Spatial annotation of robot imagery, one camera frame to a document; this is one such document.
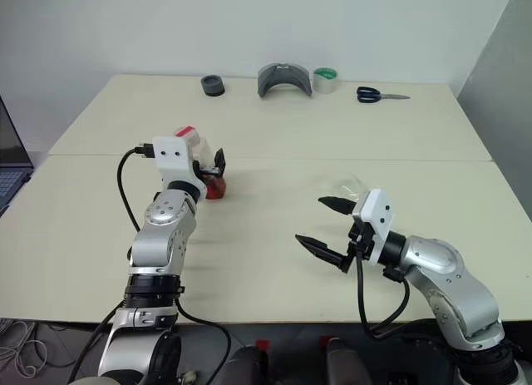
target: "scissors blade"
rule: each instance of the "scissors blade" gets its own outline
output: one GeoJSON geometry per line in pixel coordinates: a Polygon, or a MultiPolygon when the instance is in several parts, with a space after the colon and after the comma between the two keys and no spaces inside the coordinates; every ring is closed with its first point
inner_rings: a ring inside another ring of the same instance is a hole
{"type": "Polygon", "coordinates": [[[381,94],[382,99],[388,100],[407,100],[409,96],[402,96],[401,94],[381,94]]]}

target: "laptop keyboard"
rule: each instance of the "laptop keyboard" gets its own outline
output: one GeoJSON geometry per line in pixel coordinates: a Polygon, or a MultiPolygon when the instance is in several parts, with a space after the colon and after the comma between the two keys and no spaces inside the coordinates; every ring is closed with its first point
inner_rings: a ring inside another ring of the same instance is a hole
{"type": "Polygon", "coordinates": [[[21,171],[2,171],[0,172],[0,198],[6,196],[11,188],[20,179],[23,172],[21,171]]]}

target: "blue scissors handle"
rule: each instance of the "blue scissors handle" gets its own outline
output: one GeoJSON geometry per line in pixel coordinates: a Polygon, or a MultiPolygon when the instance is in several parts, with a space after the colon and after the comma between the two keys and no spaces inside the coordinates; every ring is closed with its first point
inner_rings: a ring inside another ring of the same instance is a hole
{"type": "Polygon", "coordinates": [[[381,100],[381,92],[373,87],[358,87],[357,99],[364,104],[372,104],[381,100]]]}

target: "tape roll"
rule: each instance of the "tape roll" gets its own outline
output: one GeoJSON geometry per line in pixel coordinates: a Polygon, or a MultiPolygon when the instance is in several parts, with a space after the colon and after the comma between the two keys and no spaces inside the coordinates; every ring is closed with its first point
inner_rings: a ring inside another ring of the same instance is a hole
{"type": "Polygon", "coordinates": [[[321,94],[330,94],[338,84],[338,72],[330,67],[319,67],[313,73],[313,89],[321,94]]]}

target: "white table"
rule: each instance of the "white table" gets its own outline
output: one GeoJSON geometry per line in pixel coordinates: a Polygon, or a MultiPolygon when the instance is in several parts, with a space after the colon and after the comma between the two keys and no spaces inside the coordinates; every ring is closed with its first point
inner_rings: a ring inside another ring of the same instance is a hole
{"type": "MultiPolygon", "coordinates": [[[[0,219],[2,316],[99,322],[123,294],[134,230],[116,189],[118,156],[51,156],[0,219]]],[[[219,322],[358,321],[355,274],[311,256],[308,234],[345,251],[351,221],[316,199],[356,174],[383,187],[393,229],[437,237],[464,255],[504,320],[532,318],[532,224],[491,162],[228,159],[227,195],[199,205],[184,306],[219,322]]],[[[159,190],[152,160],[124,173],[138,218],[159,190]]],[[[370,319],[385,318],[402,286],[366,267],[370,319]]],[[[430,317],[417,291],[401,320],[430,317]]]]}
{"type": "Polygon", "coordinates": [[[257,94],[256,79],[225,78],[219,97],[198,77],[114,77],[51,149],[122,155],[140,141],[196,126],[228,158],[490,160],[447,85],[341,83],[333,94],[257,94]],[[410,100],[361,104],[357,86],[410,100]]]}

